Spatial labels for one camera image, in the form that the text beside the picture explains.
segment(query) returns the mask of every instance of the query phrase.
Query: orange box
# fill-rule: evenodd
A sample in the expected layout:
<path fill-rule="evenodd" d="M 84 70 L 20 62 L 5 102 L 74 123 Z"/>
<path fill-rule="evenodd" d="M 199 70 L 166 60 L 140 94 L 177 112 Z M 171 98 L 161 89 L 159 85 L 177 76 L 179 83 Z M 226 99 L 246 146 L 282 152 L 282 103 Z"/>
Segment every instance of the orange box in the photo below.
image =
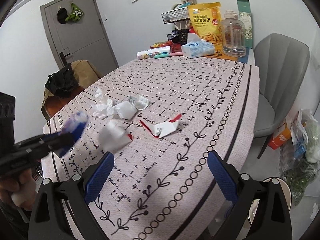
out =
<path fill-rule="evenodd" d="M 270 140 L 268 145 L 273 149 L 278 149 L 283 145 L 287 140 L 291 138 L 291 129 L 292 119 L 287 116 L 282 123 L 279 125 L 277 130 L 273 133 L 273 138 Z"/>

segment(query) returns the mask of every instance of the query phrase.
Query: gray chair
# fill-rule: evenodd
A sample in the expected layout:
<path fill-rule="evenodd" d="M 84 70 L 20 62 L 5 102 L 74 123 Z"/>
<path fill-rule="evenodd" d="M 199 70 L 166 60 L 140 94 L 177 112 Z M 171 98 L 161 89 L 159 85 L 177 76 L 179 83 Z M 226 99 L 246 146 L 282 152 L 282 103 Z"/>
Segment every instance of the gray chair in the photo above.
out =
<path fill-rule="evenodd" d="M 260 72 L 254 138 L 267 137 L 259 159 L 297 97 L 309 64 L 309 48 L 293 38 L 273 33 L 258 43 L 254 57 Z"/>

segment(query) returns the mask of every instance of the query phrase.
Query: tall green box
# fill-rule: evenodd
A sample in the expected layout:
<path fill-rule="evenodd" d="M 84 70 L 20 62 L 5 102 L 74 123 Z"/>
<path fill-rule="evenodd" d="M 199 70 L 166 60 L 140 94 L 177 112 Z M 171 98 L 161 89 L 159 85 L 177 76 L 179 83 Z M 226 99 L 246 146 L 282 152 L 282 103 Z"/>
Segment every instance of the tall green box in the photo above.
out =
<path fill-rule="evenodd" d="M 252 21 L 251 21 L 251 9 L 249 0 L 237 0 L 240 21 L 245 26 L 245 46 L 248 48 L 253 47 L 252 36 Z"/>

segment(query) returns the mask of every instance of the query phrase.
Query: pink patterned tablecloth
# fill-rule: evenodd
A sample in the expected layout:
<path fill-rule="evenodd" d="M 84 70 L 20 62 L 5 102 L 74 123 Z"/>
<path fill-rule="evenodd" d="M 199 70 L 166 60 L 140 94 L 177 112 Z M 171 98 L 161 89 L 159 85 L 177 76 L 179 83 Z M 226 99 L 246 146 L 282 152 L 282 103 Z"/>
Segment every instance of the pink patterned tablecloth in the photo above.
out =
<path fill-rule="evenodd" d="M 103 154 L 99 130 L 110 120 L 92 117 L 101 88 L 116 103 L 143 95 L 150 105 L 129 121 L 117 119 L 133 141 L 113 152 L 115 166 L 89 207 L 110 240 L 194 240 L 224 197 L 207 166 L 208 152 L 241 169 L 252 139 L 259 98 L 258 67 L 214 58 L 134 60 L 87 88 L 44 126 L 59 131 L 77 111 L 89 114 L 81 140 L 63 158 L 42 160 L 44 177 L 82 174 Z M 160 123 L 182 113 L 178 130 L 154 138 L 139 120 Z M 67 213 L 75 237 L 81 239 Z"/>

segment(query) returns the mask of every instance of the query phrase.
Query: door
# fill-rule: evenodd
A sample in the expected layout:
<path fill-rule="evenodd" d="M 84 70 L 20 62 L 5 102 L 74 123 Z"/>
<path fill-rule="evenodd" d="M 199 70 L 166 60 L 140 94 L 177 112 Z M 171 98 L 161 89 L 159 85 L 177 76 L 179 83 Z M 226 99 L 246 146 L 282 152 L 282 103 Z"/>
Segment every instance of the door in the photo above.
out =
<path fill-rule="evenodd" d="M 71 3 L 76 4 L 84 15 L 78 22 L 61 24 L 57 12 L 65 8 L 71 13 Z M 95 0 L 55 0 L 41 6 L 46 35 L 59 66 L 69 62 L 89 60 L 103 75 L 118 67 Z"/>

